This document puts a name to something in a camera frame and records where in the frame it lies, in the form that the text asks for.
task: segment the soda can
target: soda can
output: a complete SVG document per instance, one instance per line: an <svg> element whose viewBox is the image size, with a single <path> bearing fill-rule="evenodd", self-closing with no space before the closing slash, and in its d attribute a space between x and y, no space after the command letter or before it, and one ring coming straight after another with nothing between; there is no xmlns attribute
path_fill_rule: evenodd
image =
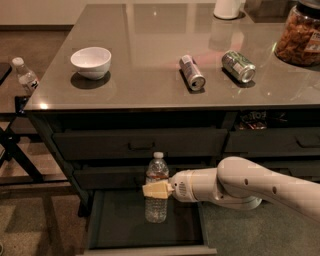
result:
<svg viewBox="0 0 320 256"><path fill-rule="evenodd" d="M206 79L201 74L196 62L190 55L184 55L179 61L180 68L188 82L191 90L199 91L206 83Z"/></svg>
<svg viewBox="0 0 320 256"><path fill-rule="evenodd" d="M255 65L236 51L227 51L222 57L222 65L240 83L250 82L256 73Z"/></svg>

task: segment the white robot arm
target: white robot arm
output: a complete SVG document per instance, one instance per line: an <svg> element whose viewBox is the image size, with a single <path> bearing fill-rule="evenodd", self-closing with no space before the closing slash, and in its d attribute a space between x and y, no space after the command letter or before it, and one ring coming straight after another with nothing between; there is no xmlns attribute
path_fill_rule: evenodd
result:
<svg viewBox="0 0 320 256"><path fill-rule="evenodd" d="M320 224L320 185L273 172L240 157L223 159L217 168L181 171L174 175L163 193L143 187L145 196L181 202L209 201L238 209L254 209L264 199Z"/></svg>

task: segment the white cup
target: white cup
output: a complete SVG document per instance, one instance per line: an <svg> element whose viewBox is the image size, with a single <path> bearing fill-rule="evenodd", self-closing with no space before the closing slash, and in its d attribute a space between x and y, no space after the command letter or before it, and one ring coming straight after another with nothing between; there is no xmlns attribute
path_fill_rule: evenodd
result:
<svg viewBox="0 0 320 256"><path fill-rule="evenodd" d="M230 20L239 16L241 0L217 0L213 14L217 18Z"/></svg>

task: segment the glass jar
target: glass jar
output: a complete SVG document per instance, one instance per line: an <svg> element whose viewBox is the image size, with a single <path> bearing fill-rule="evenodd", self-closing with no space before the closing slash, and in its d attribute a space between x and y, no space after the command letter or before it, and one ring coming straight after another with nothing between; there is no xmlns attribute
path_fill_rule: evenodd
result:
<svg viewBox="0 0 320 256"><path fill-rule="evenodd" d="M291 9L275 54L297 66L320 64L319 0L299 0Z"/></svg>

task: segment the drawer handle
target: drawer handle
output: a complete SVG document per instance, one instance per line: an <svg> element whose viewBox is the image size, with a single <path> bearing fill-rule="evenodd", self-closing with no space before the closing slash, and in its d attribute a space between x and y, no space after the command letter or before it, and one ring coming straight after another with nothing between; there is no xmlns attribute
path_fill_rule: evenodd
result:
<svg viewBox="0 0 320 256"><path fill-rule="evenodd" d="M150 145L146 146L138 146L138 145L132 145L131 143L128 143L128 149L131 151L143 151L143 150L150 150L154 148L156 145L154 142L152 142Z"/></svg>
<svg viewBox="0 0 320 256"><path fill-rule="evenodd" d="M308 134L296 136L297 143L302 148L320 148L320 136Z"/></svg>

